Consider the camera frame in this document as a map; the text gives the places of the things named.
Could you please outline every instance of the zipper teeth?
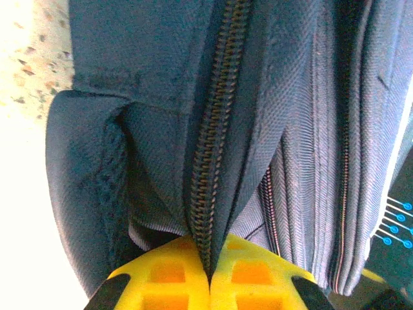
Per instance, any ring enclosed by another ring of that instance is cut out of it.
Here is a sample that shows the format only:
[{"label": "zipper teeth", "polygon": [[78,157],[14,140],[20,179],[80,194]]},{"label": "zipper teeth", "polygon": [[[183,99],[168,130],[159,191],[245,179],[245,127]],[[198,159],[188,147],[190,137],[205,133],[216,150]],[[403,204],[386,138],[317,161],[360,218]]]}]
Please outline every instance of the zipper teeth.
[{"label": "zipper teeth", "polygon": [[265,175],[259,186],[261,192],[261,199],[263,200],[264,213],[267,223],[267,229],[269,230],[270,246],[272,252],[280,255],[278,235],[276,229],[276,211],[274,208],[274,197],[272,193],[272,177],[271,168],[268,167],[265,171]]},{"label": "zipper teeth", "polygon": [[237,86],[250,0],[229,0],[218,33],[209,95],[201,120],[190,189],[190,228],[208,276],[214,209],[225,136]]},{"label": "zipper teeth", "polygon": [[344,147],[343,147],[343,181],[341,184],[341,222],[340,222],[340,247],[339,247],[339,260],[337,267],[337,275],[335,279],[334,289],[338,293],[338,281],[343,265],[344,257],[344,233],[345,233],[345,221],[346,221],[346,206],[347,206],[347,193],[348,193],[348,124],[344,130]]}]

